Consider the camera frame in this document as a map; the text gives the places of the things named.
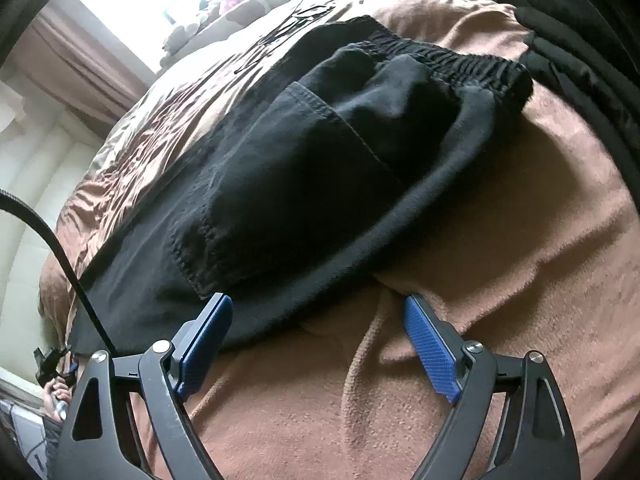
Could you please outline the person's left hand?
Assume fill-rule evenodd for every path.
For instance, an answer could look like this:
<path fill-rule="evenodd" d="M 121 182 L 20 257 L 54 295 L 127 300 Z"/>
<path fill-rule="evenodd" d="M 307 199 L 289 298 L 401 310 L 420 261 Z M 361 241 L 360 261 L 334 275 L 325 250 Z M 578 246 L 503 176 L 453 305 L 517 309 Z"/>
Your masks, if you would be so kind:
<path fill-rule="evenodd" d="M 56 422 L 66 421 L 66 412 L 72 400 L 72 392 L 62 378 L 51 379 L 44 385 L 42 400 L 44 412 L 50 418 Z"/>

